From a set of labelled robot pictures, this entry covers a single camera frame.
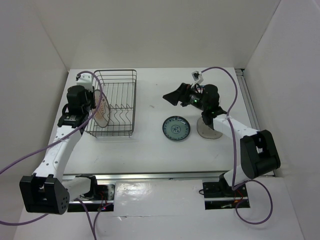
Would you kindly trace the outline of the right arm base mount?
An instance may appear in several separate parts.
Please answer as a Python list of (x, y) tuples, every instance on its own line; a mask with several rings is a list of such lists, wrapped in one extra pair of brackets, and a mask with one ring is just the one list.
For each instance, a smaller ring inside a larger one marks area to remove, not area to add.
[(204, 197), (206, 210), (235, 209), (237, 204), (239, 208), (251, 207), (246, 186), (232, 190), (221, 176), (218, 181), (203, 182), (198, 193)]

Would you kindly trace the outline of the orange sunburst white plate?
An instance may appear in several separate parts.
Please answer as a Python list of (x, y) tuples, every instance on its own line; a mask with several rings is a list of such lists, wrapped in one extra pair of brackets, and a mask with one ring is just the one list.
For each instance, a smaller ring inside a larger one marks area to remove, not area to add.
[(94, 91), (95, 105), (98, 107), (97, 112), (93, 116), (94, 121), (100, 128), (106, 128), (110, 121), (110, 105), (105, 94), (96, 89)]

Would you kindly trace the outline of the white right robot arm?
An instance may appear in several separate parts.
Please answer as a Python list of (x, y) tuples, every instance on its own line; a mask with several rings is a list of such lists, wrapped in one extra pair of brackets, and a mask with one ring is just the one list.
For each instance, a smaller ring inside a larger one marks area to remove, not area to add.
[(204, 186), (206, 197), (232, 197), (242, 183), (280, 168), (281, 161), (271, 132), (250, 128), (231, 118), (220, 106), (215, 85), (207, 84), (198, 91), (196, 86), (182, 83), (177, 90), (163, 95), (163, 99), (173, 106), (191, 105), (201, 110), (202, 121), (207, 127), (232, 139), (234, 167), (221, 174), (217, 183)]

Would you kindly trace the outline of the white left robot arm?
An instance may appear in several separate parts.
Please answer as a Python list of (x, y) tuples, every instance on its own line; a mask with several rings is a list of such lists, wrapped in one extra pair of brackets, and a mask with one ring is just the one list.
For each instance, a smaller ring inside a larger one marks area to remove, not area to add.
[(69, 158), (81, 139), (91, 110), (96, 107), (94, 87), (74, 85), (67, 90), (67, 104), (62, 109), (58, 128), (44, 159), (32, 175), (23, 176), (19, 188), (29, 213), (64, 214), (69, 202), (83, 195), (92, 200), (99, 187), (92, 175), (81, 174), (63, 184)]

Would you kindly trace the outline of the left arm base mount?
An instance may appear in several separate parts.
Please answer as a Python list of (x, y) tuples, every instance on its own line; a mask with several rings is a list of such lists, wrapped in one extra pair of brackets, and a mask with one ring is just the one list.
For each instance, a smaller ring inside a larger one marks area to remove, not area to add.
[(89, 212), (112, 212), (114, 210), (115, 185), (99, 184), (94, 175), (77, 175), (71, 180), (65, 180), (62, 185), (69, 193), (67, 211), (70, 213), (84, 212), (84, 203)]

